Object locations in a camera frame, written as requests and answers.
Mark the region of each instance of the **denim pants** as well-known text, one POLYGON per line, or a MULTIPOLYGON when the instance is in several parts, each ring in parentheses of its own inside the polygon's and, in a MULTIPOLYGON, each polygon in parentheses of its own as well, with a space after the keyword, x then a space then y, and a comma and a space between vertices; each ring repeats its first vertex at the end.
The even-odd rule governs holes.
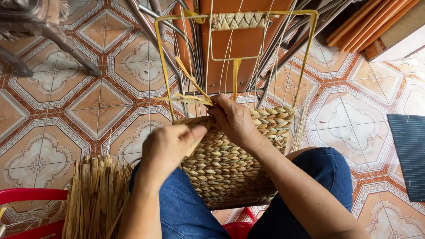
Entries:
MULTIPOLYGON (((334 148, 315 148, 302 152, 292 162, 351 212, 353 188, 344 156, 334 148)), ((132 172, 130 192, 139 165, 132 172)), ((193 189, 187 174, 179 168, 165 180, 159 191, 159 209, 164 239, 230 238, 193 189)), ((311 237, 277 194, 247 238, 311 237)))

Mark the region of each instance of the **basket weave pattern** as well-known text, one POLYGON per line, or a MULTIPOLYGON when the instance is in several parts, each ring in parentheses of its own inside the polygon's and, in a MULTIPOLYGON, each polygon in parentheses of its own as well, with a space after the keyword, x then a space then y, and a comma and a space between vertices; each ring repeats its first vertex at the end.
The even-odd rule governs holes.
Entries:
MULTIPOLYGON (((250 114, 258 131, 284 154, 294 108, 250 110, 250 114)), ((202 124, 208 129, 195 152, 181 163, 196 192, 211 209, 272 200, 276 188, 264 169, 215 128, 214 120, 204 116, 174 121, 190 127, 202 124)))

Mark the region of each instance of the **person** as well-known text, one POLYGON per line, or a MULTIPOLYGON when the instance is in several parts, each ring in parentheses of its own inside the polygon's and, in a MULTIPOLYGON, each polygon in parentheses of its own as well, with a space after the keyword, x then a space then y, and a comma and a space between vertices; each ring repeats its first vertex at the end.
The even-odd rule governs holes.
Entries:
MULTIPOLYGON (((278 194, 248 234, 252 238, 369 238, 351 215, 352 184, 344 157, 310 147, 282 155, 254 126, 249 110, 225 94, 211 97, 216 127, 265 168, 278 194)), ((120 239, 230 238, 178 168, 207 130, 185 125, 158 128, 143 143, 120 239)))

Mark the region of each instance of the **black mat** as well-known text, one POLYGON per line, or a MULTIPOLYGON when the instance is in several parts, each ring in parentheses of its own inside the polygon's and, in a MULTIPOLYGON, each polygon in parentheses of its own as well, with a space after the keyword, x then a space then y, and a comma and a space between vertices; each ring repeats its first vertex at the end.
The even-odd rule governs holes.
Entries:
POLYGON ((425 116, 387 114, 411 202, 425 202, 425 116))

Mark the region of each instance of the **hand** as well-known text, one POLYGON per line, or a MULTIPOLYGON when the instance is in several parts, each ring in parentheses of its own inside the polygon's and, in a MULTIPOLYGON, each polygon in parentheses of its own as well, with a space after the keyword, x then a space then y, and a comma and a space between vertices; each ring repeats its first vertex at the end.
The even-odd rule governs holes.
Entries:
POLYGON ((208 113, 215 117, 218 123, 216 127, 221 128, 234 144, 253 154, 269 143, 255 127, 246 106, 236 103, 225 94, 212 96, 211 101, 217 107, 208 110, 208 113))
POLYGON ((139 181, 149 184, 143 186, 159 190, 193 144, 206 133, 207 129, 203 125, 193 128, 187 125, 156 128, 143 143, 141 165, 136 177, 142 177, 139 181))

